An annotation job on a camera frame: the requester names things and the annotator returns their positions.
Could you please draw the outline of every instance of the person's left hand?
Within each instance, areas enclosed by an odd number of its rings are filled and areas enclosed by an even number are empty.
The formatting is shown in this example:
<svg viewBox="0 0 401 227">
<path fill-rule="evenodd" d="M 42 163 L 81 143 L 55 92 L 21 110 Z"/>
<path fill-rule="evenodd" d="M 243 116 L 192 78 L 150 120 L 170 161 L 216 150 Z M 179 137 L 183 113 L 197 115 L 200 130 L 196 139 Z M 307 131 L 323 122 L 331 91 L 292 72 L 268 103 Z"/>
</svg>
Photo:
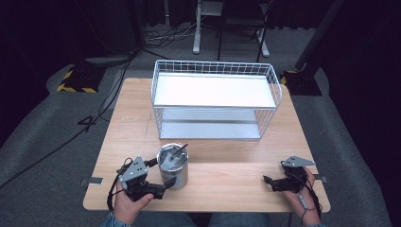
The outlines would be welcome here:
<svg viewBox="0 0 401 227">
<path fill-rule="evenodd" d="M 123 189 L 121 182 L 117 182 L 115 186 L 117 188 L 117 191 Z M 139 201 L 134 202 L 127 196 L 125 191 L 121 191 L 115 194 L 113 214 L 121 222 L 132 225 L 139 212 L 145 206 L 147 206 L 151 202 L 151 200 L 153 200 L 153 195 L 147 194 Z"/>
</svg>

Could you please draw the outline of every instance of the wooden table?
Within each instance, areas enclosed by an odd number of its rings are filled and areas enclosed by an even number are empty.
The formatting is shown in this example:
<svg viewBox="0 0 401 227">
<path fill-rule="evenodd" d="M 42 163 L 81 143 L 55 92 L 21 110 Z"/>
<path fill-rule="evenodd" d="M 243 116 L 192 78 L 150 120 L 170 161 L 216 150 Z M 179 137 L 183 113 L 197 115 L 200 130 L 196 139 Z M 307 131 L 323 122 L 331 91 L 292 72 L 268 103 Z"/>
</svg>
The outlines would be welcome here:
<svg viewBox="0 0 401 227">
<path fill-rule="evenodd" d="M 102 184 L 90 184 L 83 205 L 88 210 L 107 210 L 106 198 L 116 170 L 126 158 L 156 157 L 168 143 L 188 144 L 188 183 L 181 190 L 167 190 L 154 200 L 150 211 L 185 212 L 290 212 L 287 200 L 273 192 L 263 175 L 284 178 L 280 162 L 290 155 L 313 160 L 288 90 L 260 141 L 160 140 L 150 99 L 151 79 L 126 79 L 117 100 L 110 126 L 97 158 L 93 177 Z M 318 174 L 315 166 L 309 169 Z M 163 184 L 157 166 L 148 169 L 147 181 Z M 323 206 L 330 203 L 321 181 L 314 189 Z"/>
</svg>

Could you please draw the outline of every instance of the wire shelf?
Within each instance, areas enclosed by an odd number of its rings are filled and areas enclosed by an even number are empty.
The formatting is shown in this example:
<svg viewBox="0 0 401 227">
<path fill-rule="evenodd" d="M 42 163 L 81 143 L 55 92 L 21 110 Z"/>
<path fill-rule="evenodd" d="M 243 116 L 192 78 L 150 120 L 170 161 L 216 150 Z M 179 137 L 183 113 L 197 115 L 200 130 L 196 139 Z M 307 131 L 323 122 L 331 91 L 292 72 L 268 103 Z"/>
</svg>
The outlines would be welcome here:
<svg viewBox="0 0 401 227">
<path fill-rule="evenodd" d="M 282 99 L 271 64 L 157 61 L 151 99 L 161 139 L 260 139 Z"/>
</svg>

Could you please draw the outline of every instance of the chair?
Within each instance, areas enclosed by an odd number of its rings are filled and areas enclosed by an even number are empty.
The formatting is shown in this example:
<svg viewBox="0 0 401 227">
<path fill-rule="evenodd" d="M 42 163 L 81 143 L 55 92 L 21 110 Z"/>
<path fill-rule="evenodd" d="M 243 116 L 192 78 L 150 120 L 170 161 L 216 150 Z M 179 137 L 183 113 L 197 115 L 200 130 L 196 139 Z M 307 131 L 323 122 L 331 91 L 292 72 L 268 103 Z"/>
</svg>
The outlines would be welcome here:
<svg viewBox="0 0 401 227">
<path fill-rule="evenodd" d="M 264 13 L 259 1 L 225 0 L 221 10 L 220 23 L 218 26 L 218 61 L 220 60 L 222 43 L 250 44 L 250 41 L 244 42 L 223 40 L 223 31 L 225 29 L 254 30 L 252 40 L 256 38 L 258 30 L 262 32 L 261 42 L 258 42 L 259 49 L 256 58 L 256 61 L 259 61 L 260 54 L 262 52 L 263 41 L 265 40 L 266 35 L 266 17 L 267 13 Z"/>
</svg>

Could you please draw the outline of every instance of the gray carpet floor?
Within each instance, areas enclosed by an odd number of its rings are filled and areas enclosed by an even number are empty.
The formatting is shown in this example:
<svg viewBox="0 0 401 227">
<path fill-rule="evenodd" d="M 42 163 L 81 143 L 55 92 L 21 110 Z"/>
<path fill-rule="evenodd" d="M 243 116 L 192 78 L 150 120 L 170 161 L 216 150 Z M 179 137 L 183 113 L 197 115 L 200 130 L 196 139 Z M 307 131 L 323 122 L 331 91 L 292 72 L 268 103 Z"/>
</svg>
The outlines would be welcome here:
<svg viewBox="0 0 401 227">
<path fill-rule="evenodd" d="M 266 41 L 270 57 L 262 58 L 261 62 L 271 63 L 276 74 L 294 69 L 313 33 L 313 29 L 268 30 Z M 215 35 L 212 28 L 202 32 L 199 55 L 192 54 L 192 36 L 149 50 L 172 60 L 215 61 L 218 53 Z M 255 61 L 256 49 L 239 50 L 228 44 L 225 48 L 222 61 Z M 151 78 L 158 59 L 160 57 L 148 52 L 139 52 L 125 78 Z M 103 101 L 111 101 L 108 96 L 123 66 L 107 69 L 97 94 L 57 92 L 69 67 L 61 68 L 48 80 L 50 95 L 32 110 L 1 147 L 0 183 L 69 141 L 83 129 L 84 126 L 78 125 L 80 120 L 89 115 L 97 116 Z M 380 187 L 328 96 L 324 72 L 318 71 L 315 78 L 323 96 L 291 98 L 317 167 L 328 180 L 324 187 L 331 210 L 323 213 L 323 223 L 327 226 L 391 226 Z M 113 104 L 110 107 L 103 118 L 111 118 Z M 81 133 L 1 189 L 0 226 L 99 226 L 108 212 L 83 208 L 86 186 L 81 182 L 92 175 L 108 123 L 98 119 L 88 132 Z M 272 226 L 287 226 L 288 214 L 270 214 L 270 217 Z M 300 226 L 295 217 L 292 226 Z"/>
</svg>

